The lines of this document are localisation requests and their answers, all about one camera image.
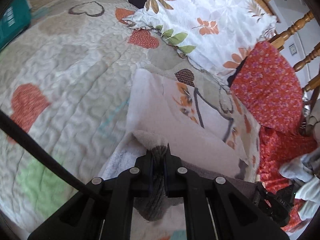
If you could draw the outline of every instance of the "teal box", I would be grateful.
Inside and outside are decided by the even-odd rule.
[[[27,0],[14,0],[0,20],[0,50],[28,28],[31,13]]]

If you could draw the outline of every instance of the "wooden bed frame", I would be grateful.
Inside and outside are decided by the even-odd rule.
[[[270,5],[268,4],[271,0],[255,0],[260,6],[271,15],[276,15]],[[311,11],[307,12],[303,18],[297,20],[291,27],[289,27],[284,32],[275,35],[271,40],[270,43],[277,48],[279,51],[284,49],[284,43],[290,36],[294,35],[298,30],[301,30],[306,23],[310,22],[314,19],[314,15]],[[294,65],[295,72],[301,70],[307,63],[310,63],[316,57],[320,56],[320,43],[315,46],[315,49],[308,55],[304,60],[301,60],[297,64]],[[311,108],[313,108],[316,100],[319,96],[320,92],[320,71],[319,74],[314,77],[309,83],[304,87],[305,91],[313,90],[313,94],[311,97]]]

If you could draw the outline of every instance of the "red floral fabric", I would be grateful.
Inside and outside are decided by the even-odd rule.
[[[302,91],[289,63],[269,42],[259,42],[247,57],[231,90],[261,125],[258,174],[272,193],[289,185],[278,172],[295,157],[310,153],[317,143],[297,133],[302,110]],[[303,200],[295,200],[289,231],[301,223],[298,210]]]
[[[283,133],[296,133],[302,90],[294,70],[268,41],[257,43],[231,90],[259,124]]]

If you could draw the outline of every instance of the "pillowcase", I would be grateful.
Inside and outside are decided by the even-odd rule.
[[[257,41],[274,35],[276,17],[254,0],[147,0],[124,21],[155,30],[195,68],[226,83]]]

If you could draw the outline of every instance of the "quilted bedspread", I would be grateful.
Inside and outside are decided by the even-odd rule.
[[[228,89],[194,70],[159,36],[127,28],[121,19],[134,6],[29,1],[32,26],[0,53],[1,110],[74,176],[88,183],[108,161],[125,133],[134,72],[145,68],[198,87],[235,119],[247,155],[245,179],[255,179],[258,123]],[[0,209],[14,223],[32,232],[74,193],[0,131]]]

